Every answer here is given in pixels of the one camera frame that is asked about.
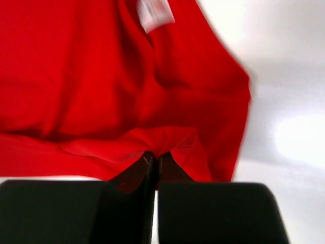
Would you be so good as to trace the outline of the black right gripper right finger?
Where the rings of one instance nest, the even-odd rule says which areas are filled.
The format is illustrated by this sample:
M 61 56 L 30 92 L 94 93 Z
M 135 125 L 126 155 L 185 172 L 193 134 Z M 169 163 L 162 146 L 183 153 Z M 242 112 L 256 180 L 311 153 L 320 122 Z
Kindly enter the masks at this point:
M 275 196 L 254 182 L 196 182 L 159 158 L 160 243 L 289 243 Z

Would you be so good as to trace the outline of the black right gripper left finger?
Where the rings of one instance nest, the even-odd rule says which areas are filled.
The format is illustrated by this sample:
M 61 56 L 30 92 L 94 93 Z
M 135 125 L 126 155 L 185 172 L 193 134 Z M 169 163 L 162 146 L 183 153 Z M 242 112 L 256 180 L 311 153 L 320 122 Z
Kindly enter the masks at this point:
M 154 196 L 149 152 L 109 181 L 7 180 L 1 243 L 150 243 Z

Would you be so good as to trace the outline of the red t shirt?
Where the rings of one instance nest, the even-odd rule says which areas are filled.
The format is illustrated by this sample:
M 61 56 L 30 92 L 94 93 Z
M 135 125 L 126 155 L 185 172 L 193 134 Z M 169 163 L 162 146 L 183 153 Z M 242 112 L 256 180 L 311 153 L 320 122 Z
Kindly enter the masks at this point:
M 249 102 L 196 1 L 1 1 L 1 176 L 109 180 L 148 151 L 230 181 Z

